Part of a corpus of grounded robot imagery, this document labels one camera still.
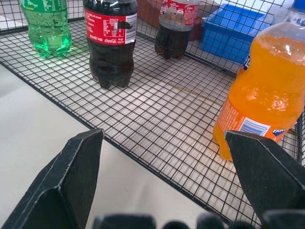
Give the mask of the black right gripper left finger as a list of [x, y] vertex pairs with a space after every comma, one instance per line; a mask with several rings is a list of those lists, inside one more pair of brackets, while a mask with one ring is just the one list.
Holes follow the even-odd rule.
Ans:
[[83, 229], [97, 186], [103, 129], [70, 138], [38, 173], [4, 229]]

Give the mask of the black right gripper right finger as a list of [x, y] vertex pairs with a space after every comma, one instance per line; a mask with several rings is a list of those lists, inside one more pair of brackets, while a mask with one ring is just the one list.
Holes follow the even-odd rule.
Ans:
[[242, 189], [263, 227], [305, 225], [305, 169], [275, 141], [239, 131], [225, 140]]

